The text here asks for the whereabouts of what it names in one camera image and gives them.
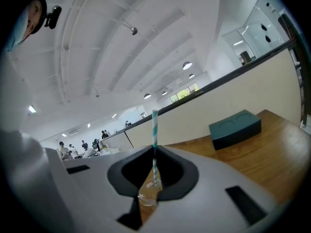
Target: person in white shirt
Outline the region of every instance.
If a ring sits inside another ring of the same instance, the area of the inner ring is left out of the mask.
[[[69,144],[69,150],[71,151],[71,156],[74,159],[81,158],[81,156],[79,155],[78,151],[76,150],[76,148],[72,144]]]
[[[104,131],[108,136],[111,136],[111,133],[107,130]]]
[[[60,152],[62,154],[61,159],[63,161],[72,159],[72,157],[69,153],[69,150],[67,148],[64,148],[64,143],[59,142],[59,146],[60,146]]]

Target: striped straw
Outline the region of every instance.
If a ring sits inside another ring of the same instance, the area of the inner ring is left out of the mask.
[[[157,149],[157,110],[152,111],[152,146],[154,147],[154,159],[153,159],[153,169],[154,169],[154,183],[155,188],[157,188],[157,176],[156,176],[156,149]]]

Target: desk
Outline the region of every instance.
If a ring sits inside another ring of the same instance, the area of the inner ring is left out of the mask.
[[[311,137],[284,118],[264,110],[261,133],[215,151],[211,136],[169,145],[223,161],[269,191],[279,203],[292,199],[311,160]]]

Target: black rectangular slot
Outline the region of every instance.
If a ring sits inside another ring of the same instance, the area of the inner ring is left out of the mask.
[[[267,215],[239,186],[227,188],[225,191],[250,225]]]
[[[84,171],[84,170],[87,170],[87,169],[89,169],[89,167],[87,165],[81,165],[81,166],[75,166],[75,167],[66,168],[68,174],[81,172],[81,171]]]

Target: beige partition wall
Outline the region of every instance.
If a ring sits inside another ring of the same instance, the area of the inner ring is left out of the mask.
[[[208,125],[243,109],[267,109],[300,125],[301,100],[297,74],[288,50],[245,74],[158,117],[160,145],[209,135]],[[149,145],[151,121],[126,131],[134,147]]]

